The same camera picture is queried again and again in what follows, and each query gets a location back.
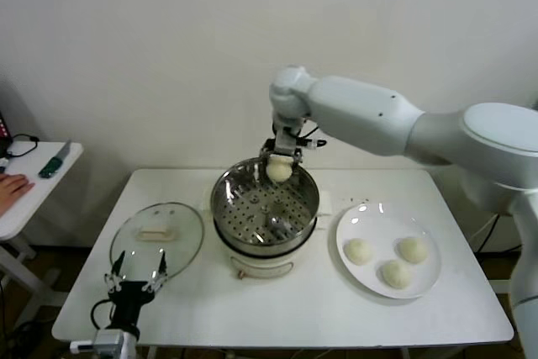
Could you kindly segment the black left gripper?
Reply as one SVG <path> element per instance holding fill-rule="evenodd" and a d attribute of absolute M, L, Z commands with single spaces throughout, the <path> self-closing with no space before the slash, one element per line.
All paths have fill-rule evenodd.
<path fill-rule="evenodd" d="M 110 273 L 104 275 L 108 297 L 114 305 L 113 316 L 109 328 L 134 330 L 137 328 L 140 311 L 155 298 L 168 279 L 166 252 L 161 249 L 161 259 L 156 271 L 150 275 L 148 282 L 123 281 L 121 267 L 125 251 L 113 262 Z"/>

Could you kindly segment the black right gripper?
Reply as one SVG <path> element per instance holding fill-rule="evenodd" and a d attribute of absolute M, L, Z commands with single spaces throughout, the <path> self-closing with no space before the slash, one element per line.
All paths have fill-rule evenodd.
<path fill-rule="evenodd" d="M 303 149 L 299 141 L 288 135 L 276 135 L 264 142 L 260 149 L 259 157 L 267 165 L 268 159 L 272 155 L 291 156 L 293 165 L 297 166 L 303 162 Z"/>

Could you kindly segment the bare person hand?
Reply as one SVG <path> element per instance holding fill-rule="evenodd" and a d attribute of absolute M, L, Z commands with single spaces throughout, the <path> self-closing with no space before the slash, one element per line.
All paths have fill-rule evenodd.
<path fill-rule="evenodd" d="M 33 187 L 34 184 L 25 175 L 2 173 L 0 181 L 0 215 L 3 216 L 8 212 Z"/>

